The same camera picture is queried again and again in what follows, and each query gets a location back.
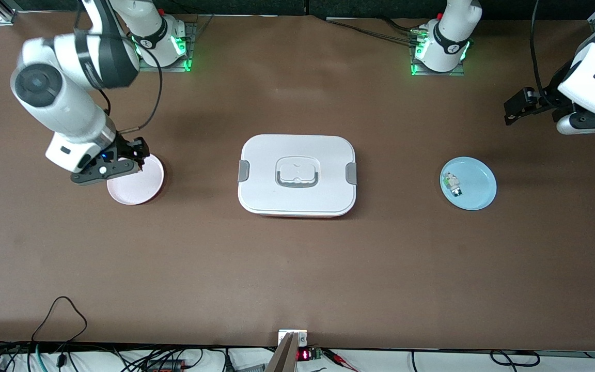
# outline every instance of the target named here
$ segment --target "dark gray panel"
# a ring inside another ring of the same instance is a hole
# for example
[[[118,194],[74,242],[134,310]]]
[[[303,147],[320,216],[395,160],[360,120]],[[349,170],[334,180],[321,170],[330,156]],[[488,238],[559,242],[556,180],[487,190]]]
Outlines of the dark gray panel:
[[[534,0],[481,0],[483,19],[531,19]],[[446,0],[310,0],[309,14],[317,17],[434,18],[444,11]],[[539,19],[586,19],[595,10],[595,0],[544,1]]]
[[[24,10],[75,10],[76,0],[18,0]],[[303,0],[155,0],[167,12],[303,15]]]

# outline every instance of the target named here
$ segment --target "brown table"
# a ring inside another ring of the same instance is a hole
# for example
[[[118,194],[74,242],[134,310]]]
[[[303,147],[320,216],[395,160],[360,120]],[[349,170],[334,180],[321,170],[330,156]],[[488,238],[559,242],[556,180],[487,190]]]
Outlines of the brown table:
[[[595,135],[560,135],[548,114],[503,123],[503,102],[534,84],[528,22],[482,22],[465,77],[414,77],[406,48],[314,17],[217,17],[142,133],[168,182],[126,207],[49,162],[51,132],[10,92],[23,41],[70,32],[73,16],[0,29],[0,339],[29,339],[68,295],[89,319],[82,341],[262,346],[299,327],[332,347],[595,350]],[[586,35],[538,24],[546,80]],[[146,118],[157,79],[108,93],[119,128]],[[246,212],[238,159],[260,133],[350,141],[354,209]],[[493,170],[488,208],[445,200],[437,177],[456,156]],[[40,339],[79,327],[61,304]]]

